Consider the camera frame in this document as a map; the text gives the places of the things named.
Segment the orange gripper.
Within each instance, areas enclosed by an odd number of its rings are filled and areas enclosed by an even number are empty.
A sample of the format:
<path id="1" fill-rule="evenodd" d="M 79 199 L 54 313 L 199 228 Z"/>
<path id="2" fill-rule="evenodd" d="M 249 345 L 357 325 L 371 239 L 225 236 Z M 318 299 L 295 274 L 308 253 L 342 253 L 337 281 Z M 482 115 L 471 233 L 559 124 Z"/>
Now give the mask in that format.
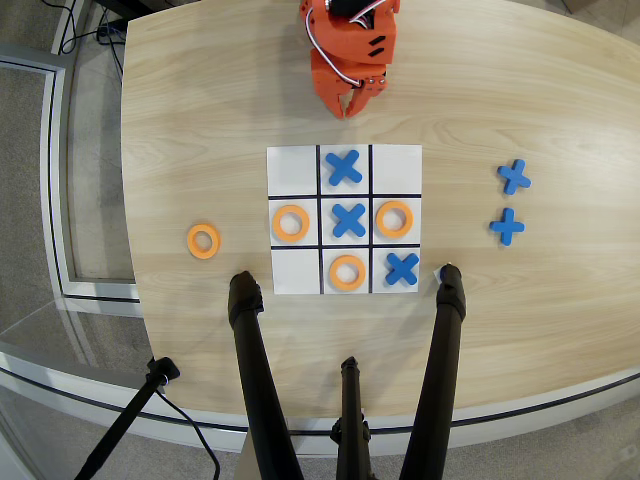
<path id="1" fill-rule="evenodd" d="M 387 87 L 387 65 L 370 56 L 380 49 L 356 49 L 344 56 L 312 49 L 311 72 L 316 94 L 338 119 L 360 113 L 368 102 Z"/>

